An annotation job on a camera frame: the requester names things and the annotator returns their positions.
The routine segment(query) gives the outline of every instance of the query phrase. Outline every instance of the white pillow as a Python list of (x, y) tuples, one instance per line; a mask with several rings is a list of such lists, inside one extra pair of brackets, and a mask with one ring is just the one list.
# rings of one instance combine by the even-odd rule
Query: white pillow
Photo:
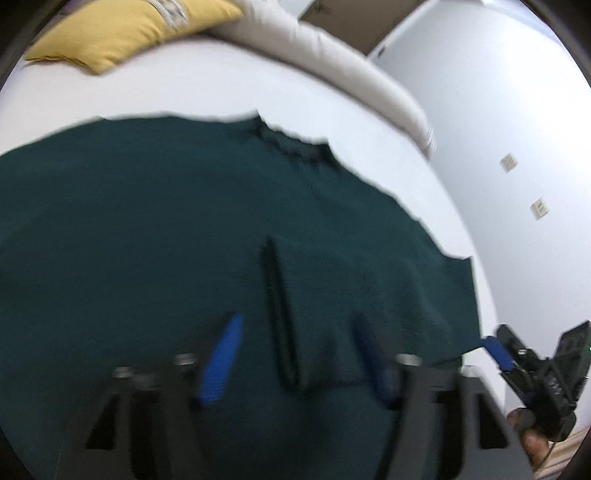
[(321, 28), (298, 22), (274, 1), (232, 0), (244, 16), (212, 28), (224, 40), (253, 47), (327, 80), (404, 130), (430, 157), (435, 137), (427, 115), (394, 79)]

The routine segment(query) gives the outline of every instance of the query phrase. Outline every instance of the bed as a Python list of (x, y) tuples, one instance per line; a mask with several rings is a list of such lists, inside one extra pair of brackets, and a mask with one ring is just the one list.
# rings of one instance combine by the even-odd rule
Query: bed
[[(243, 46), (197, 35), (146, 51), (104, 76), (66, 63), (20, 61), (0, 93), (0, 153), (97, 117), (177, 115), (231, 121), (257, 114), (395, 197), (450, 256), (472, 257), (482, 335), (497, 325), (485, 273), (456, 208), (421, 148), (383, 115), (313, 75)], [(500, 406), (504, 383), (479, 349), (476, 365)]]

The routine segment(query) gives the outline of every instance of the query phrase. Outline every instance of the door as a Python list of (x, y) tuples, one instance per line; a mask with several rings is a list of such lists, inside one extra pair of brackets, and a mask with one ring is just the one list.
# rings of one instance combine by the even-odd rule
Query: door
[(366, 55), (425, 0), (314, 0), (302, 19)]

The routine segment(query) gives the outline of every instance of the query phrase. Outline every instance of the wall outlet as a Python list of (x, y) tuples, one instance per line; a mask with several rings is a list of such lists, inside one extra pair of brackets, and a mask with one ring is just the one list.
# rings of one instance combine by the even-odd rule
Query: wall outlet
[(543, 199), (536, 200), (534, 203), (531, 204), (530, 208), (536, 220), (540, 220), (544, 215), (546, 215), (550, 211), (548, 206), (544, 203)]
[(501, 167), (503, 167), (503, 169), (506, 172), (510, 172), (511, 170), (513, 170), (516, 166), (518, 165), (518, 161), (517, 159), (511, 155), (510, 153), (505, 155), (503, 157), (503, 159), (501, 160)]

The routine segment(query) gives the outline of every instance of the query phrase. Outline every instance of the pillow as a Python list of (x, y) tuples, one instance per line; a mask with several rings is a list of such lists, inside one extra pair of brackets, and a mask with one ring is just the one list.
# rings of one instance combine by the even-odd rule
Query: pillow
[(96, 0), (62, 20), (25, 54), (103, 73), (152, 45), (242, 16), (227, 0)]
[(232, 1), (244, 17), (212, 28), (215, 36), (248, 45), (328, 81), (405, 131), (427, 158), (432, 155), (435, 137), (422, 107), (360, 52), (321, 28), (298, 22), (275, 2)]

